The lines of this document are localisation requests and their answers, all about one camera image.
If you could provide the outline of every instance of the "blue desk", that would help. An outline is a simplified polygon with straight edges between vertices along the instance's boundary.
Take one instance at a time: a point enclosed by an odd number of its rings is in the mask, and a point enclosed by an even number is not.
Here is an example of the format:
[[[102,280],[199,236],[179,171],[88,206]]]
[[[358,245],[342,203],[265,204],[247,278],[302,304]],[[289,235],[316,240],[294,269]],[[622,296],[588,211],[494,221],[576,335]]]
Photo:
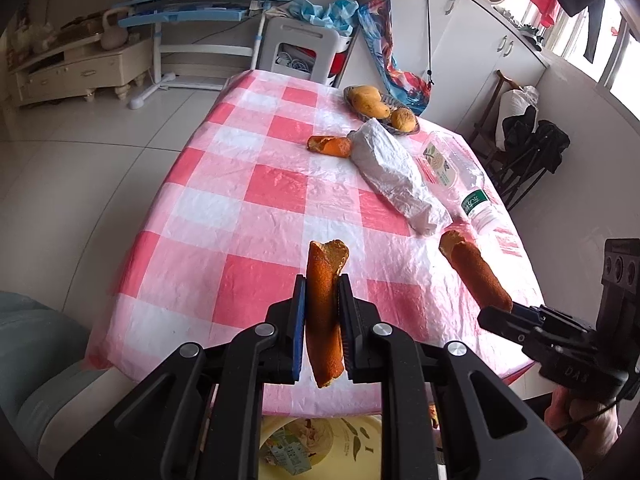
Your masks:
[[[154,26],[153,62],[154,84],[140,96],[133,98],[130,108],[140,108],[144,100],[161,86],[179,88],[197,88],[206,90],[222,90],[224,85],[206,82],[182,82],[175,79],[175,73],[162,74],[161,54],[175,52],[197,52],[201,54],[227,54],[230,56],[247,56],[251,58],[251,69],[255,69],[258,52],[262,43],[265,15],[260,14],[260,22],[255,36],[254,47],[220,45],[220,44],[162,44],[162,24],[178,22],[241,22],[249,13],[251,2],[258,2],[262,11],[271,7],[273,2],[289,0],[131,0],[115,7],[128,7],[132,13],[118,20],[121,27],[135,25]]]

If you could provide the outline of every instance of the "yellow bucket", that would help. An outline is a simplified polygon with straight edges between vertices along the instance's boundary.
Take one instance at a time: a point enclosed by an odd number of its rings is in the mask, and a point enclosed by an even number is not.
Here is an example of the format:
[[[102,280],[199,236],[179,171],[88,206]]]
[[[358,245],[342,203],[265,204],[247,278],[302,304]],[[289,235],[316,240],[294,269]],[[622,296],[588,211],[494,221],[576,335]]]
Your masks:
[[[284,425],[296,420],[265,416],[260,428],[260,446]],[[330,428],[331,448],[310,460],[311,469],[292,475],[279,465],[258,461],[258,480],[372,480],[380,478],[382,423],[374,416],[321,419]]]

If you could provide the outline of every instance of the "plastic water bottle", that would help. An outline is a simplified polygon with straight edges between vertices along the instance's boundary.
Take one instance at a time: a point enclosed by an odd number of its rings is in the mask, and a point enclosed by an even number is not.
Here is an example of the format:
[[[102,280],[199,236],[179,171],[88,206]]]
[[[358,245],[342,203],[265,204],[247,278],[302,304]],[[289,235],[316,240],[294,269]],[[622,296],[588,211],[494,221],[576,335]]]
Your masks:
[[[467,217],[479,235],[502,224],[498,209],[484,192],[484,171],[469,160],[455,139],[432,134],[418,166],[454,220]]]

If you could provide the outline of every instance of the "human hand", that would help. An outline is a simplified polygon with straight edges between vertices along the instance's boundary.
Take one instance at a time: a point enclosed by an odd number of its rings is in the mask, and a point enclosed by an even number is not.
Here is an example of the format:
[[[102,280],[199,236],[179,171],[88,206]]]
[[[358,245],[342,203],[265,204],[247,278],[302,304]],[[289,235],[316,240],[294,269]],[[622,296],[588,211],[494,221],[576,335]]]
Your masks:
[[[545,423],[557,430],[573,420],[592,415],[605,406],[597,400],[573,398],[564,386],[558,386],[551,399],[551,406],[545,411]],[[569,449],[580,462],[584,472],[594,468],[609,452],[618,439],[618,415],[615,408],[582,424],[587,429],[584,438],[569,443]],[[558,434],[562,438],[566,431]]]

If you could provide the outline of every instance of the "bread roll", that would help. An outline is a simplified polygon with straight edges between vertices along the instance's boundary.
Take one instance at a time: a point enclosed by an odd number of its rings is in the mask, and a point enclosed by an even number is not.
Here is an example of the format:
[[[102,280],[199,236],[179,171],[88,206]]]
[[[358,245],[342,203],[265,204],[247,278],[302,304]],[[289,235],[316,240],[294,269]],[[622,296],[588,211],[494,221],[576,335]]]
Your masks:
[[[391,125],[401,132],[412,132],[417,120],[415,114],[409,108],[398,108],[391,113]]]
[[[375,99],[376,101],[380,101],[380,99],[382,99],[380,92],[375,86],[354,86],[351,90],[349,90],[349,100],[353,101],[353,98],[356,97],[356,95],[366,95]]]
[[[306,142],[310,152],[348,158],[351,155],[351,141],[347,137],[311,136]]]
[[[502,288],[475,245],[467,242],[459,232],[447,231],[440,238],[440,252],[458,273],[480,308],[494,306],[507,312],[511,311],[511,296]]]
[[[370,118],[386,119],[391,115],[391,109],[387,105],[368,95],[355,95],[351,104],[361,114]]]
[[[349,249],[340,240],[309,244],[305,339],[318,388],[328,386],[344,371],[336,287],[348,257]]]

